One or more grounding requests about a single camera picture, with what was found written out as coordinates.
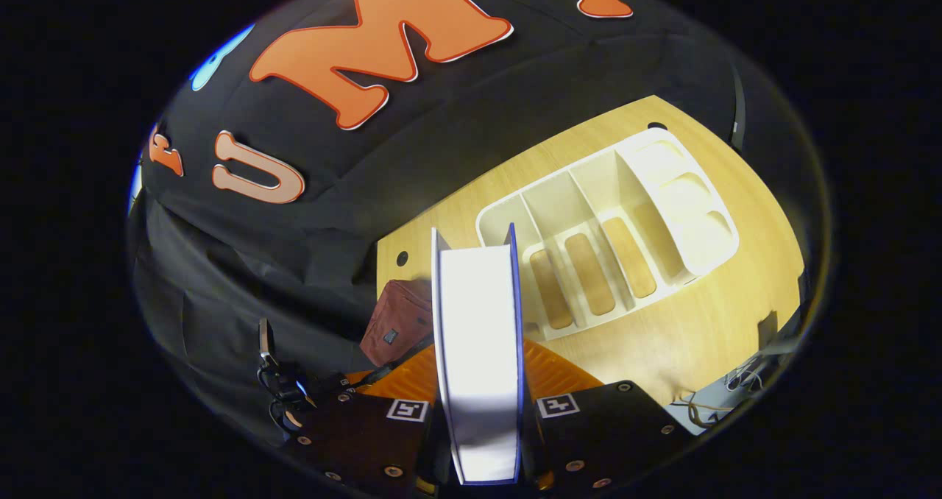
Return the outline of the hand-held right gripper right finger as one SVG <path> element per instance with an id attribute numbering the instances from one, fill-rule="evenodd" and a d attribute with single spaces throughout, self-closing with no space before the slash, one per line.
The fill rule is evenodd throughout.
<path id="1" fill-rule="evenodd" d="M 523 483 L 536 495 L 602 495 L 696 443 L 636 382 L 603 383 L 530 339 L 523 365 Z"/>

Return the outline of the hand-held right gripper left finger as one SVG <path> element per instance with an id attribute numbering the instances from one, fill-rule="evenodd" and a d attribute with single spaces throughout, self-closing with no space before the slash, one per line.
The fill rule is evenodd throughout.
<path id="1" fill-rule="evenodd" d="M 451 455 L 433 345 L 292 411 L 291 455 L 360 495 L 440 497 Z"/>

